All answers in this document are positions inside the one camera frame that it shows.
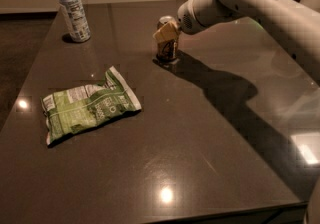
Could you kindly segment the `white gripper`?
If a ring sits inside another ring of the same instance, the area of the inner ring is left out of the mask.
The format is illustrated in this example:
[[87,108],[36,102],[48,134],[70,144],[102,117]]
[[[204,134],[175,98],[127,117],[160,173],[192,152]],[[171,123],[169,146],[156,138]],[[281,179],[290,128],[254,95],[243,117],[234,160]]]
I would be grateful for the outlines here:
[[[180,24],[180,30],[188,35],[194,35],[206,29],[196,16],[196,10],[203,9],[203,0],[188,0],[183,3],[177,11],[177,19]],[[177,30],[174,22],[168,22],[159,28],[154,34],[153,38],[158,42],[171,41],[179,37],[179,30]]]

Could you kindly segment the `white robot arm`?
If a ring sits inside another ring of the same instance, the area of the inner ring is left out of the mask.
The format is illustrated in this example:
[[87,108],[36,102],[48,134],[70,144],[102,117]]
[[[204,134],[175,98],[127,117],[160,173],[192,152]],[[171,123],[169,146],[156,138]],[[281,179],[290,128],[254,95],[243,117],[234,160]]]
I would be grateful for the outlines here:
[[256,21],[310,77],[308,88],[284,108],[273,101],[281,134],[247,106],[258,90],[247,80],[215,71],[186,53],[163,69],[204,90],[204,95],[230,125],[253,147],[307,205],[304,224],[319,224],[319,166],[309,165],[300,147],[319,136],[320,32],[318,12],[294,0],[188,0],[177,12],[180,29],[189,35],[242,17]]

